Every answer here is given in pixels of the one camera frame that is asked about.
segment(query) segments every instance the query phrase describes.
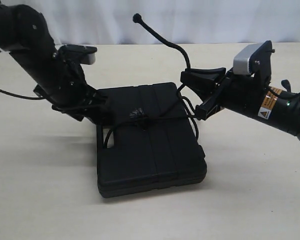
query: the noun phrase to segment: yellow warning sticker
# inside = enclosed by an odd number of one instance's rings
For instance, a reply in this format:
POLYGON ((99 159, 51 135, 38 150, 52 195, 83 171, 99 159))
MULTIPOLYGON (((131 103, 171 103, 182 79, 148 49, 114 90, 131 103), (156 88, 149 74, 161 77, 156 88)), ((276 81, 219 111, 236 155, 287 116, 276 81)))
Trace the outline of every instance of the yellow warning sticker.
MULTIPOLYGON (((278 94, 278 95, 282 93, 281 89, 278 89, 278 88, 275 88, 275 87, 271 87, 271 90, 274 93, 278 94)), ((263 118, 263 119, 269 119, 271 111, 274 108, 277 100, 278 100, 278 97, 276 97, 270 91, 268 91, 268 93, 265 95, 265 98, 264 98, 264 100, 262 102, 262 105, 259 109, 258 116, 263 118)))

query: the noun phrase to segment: white table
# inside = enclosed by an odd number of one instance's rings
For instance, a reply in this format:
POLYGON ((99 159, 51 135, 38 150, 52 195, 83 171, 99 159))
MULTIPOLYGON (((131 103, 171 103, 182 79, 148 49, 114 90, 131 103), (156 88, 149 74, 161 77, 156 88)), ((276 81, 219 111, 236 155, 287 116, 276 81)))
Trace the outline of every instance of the white table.
MULTIPOLYGON (((184 45, 193 68, 232 66, 246 44, 184 45)), ((274 43, 272 85, 300 91, 300 43, 274 43)), ((100 45, 84 66, 95 88, 173 81, 182 55, 163 45, 100 45)), ((35 82, 0 54, 0 88, 35 82)), ((194 104, 199 98, 182 92, 194 104)), ((197 185, 103 199, 95 128, 47 101, 0 94, 0 240, 300 240, 300 142, 224 110, 199 123, 208 174, 197 185)))

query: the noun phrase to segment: black case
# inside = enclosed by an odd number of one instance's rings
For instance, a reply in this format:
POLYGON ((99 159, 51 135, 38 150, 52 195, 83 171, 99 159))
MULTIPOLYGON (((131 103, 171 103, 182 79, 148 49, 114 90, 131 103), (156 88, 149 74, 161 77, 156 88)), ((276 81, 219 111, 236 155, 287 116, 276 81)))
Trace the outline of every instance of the black case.
MULTIPOLYGON (((128 121, 142 108, 157 117, 176 102, 174 83, 101 89, 111 99, 114 124, 128 121)), ((182 103, 166 117, 185 116, 182 103)), ((104 198, 200 183, 206 176, 205 153, 188 119, 167 120, 147 130, 123 126, 113 133, 114 146, 103 148, 97 126, 97 180, 104 198)))

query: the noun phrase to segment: orange label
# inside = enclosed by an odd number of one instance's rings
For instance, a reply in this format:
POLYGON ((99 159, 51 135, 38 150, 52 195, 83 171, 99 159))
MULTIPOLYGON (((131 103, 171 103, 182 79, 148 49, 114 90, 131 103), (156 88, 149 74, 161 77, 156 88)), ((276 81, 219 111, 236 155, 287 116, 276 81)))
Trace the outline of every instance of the orange label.
MULTIPOLYGON (((274 91, 278 95, 282 93, 281 89, 278 89, 275 87, 271 87, 271 90, 274 91)), ((278 97, 276 97, 270 91, 268 91, 268 93, 266 94, 266 96, 263 100, 261 107, 271 111, 274 108, 274 106, 277 102, 277 99, 278 99, 278 97)))

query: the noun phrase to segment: white curtain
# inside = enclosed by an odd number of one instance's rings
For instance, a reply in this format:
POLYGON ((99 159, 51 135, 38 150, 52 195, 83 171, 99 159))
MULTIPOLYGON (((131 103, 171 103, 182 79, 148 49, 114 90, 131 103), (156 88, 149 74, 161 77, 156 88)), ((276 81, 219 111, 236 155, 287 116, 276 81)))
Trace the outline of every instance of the white curtain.
POLYGON ((1 0, 43 13, 56 44, 300 42, 300 0, 1 0))

